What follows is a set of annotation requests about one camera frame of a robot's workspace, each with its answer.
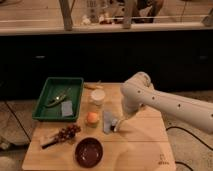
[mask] green plastic tray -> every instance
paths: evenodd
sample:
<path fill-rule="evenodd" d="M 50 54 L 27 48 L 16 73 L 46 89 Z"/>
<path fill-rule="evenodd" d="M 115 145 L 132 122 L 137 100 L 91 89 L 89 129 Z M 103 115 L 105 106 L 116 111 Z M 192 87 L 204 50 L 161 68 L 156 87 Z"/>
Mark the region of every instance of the green plastic tray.
<path fill-rule="evenodd" d="M 83 83 L 84 80 L 80 77 L 48 77 L 39 96 L 32 118 L 40 121 L 75 122 L 79 115 Z M 61 114 L 61 103 L 50 108 L 47 108 L 45 105 L 67 89 L 69 91 L 64 101 L 72 101 L 74 115 L 63 117 Z"/>

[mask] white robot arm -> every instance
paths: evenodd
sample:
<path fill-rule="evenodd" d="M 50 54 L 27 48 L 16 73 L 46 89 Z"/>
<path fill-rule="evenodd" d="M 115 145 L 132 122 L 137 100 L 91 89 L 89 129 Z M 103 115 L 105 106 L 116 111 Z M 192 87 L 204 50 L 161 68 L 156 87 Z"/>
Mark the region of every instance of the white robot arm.
<path fill-rule="evenodd" d="M 150 88 L 151 85 L 150 77 L 144 72 L 136 73 L 122 84 L 122 109 L 126 115 L 133 116 L 144 104 L 213 133 L 213 103 L 160 92 Z"/>

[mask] black cable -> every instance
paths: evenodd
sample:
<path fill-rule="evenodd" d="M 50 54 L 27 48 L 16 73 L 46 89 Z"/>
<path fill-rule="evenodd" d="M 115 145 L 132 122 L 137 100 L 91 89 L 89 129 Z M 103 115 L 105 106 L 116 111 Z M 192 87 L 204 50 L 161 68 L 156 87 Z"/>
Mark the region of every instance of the black cable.
<path fill-rule="evenodd" d="M 189 165 L 187 165 L 186 163 L 184 163 L 184 162 L 175 161 L 175 163 L 176 163 L 176 164 L 183 165 L 183 166 L 187 167 L 190 171 L 193 171 L 193 169 L 192 169 Z"/>
<path fill-rule="evenodd" d="M 170 130 L 170 129 L 180 129 L 180 130 L 183 130 L 185 132 L 187 132 L 188 134 L 190 134 L 191 136 L 193 136 L 195 139 L 197 139 L 198 141 L 200 141 L 204 146 L 206 146 L 209 150 L 213 151 L 213 148 L 210 147 L 208 144 L 206 144 L 203 140 L 201 140 L 200 138 L 198 138 L 196 135 L 194 135 L 192 132 L 188 131 L 187 129 L 185 128 L 182 128 L 182 127 L 179 127 L 179 126 L 171 126 L 171 127 L 168 127 L 166 128 L 166 131 Z"/>
<path fill-rule="evenodd" d="M 185 10 L 186 10 L 186 5 L 187 5 L 187 0 L 185 0 L 184 6 L 183 6 L 183 11 L 180 15 L 180 22 L 182 22 L 182 20 L 183 20 L 183 15 L 184 15 Z"/>
<path fill-rule="evenodd" d="M 5 0 L 5 1 L 2 1 L 2 2 L 0 3 L 0 7 L 19 4 L 19 3 L 21 3 L 22 1 L 23 1 L 23 0 L 19 0 L 19 1 L 16 1 L 16 2 L 8 2 L 8 3 L 7 3 L 7 0 Z"/>
<path fill-rule="evenodd" d="M 6 101 L 4 101 L 4 103 L 7 106 L 7 108 L 9 109 L 9 111 L 13 114 L 13 116 L 15 117 L 17 122 L 19 123 L 20 127 L 22 128 L 22 130 L 24 131 L 25 135 L 27 136 L 28 140 L 31 141 L 30 136 L 27 134 L 26 130 L 24 129 L 23 125 L 21 124 L 20 120 L 16 116 L 15 112 L 13 111 L 13 109 L 10 107 L 10 105 Z"/>

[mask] small cup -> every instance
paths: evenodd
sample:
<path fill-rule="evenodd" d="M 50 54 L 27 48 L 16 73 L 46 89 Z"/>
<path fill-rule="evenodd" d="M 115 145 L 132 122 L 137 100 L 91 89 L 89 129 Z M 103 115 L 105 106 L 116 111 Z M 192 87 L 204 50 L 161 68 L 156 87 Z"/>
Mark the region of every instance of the small cup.
<path fill-rule="evenodd" d="M 92 103 L 94 103 L 97 106 L 100 106 L 103 104 L 105 96 L 106 96 L 106 94 L 105 94 L 104 90 L 102 90 L 102 89 L 93 90 L 90 94 Z"/>

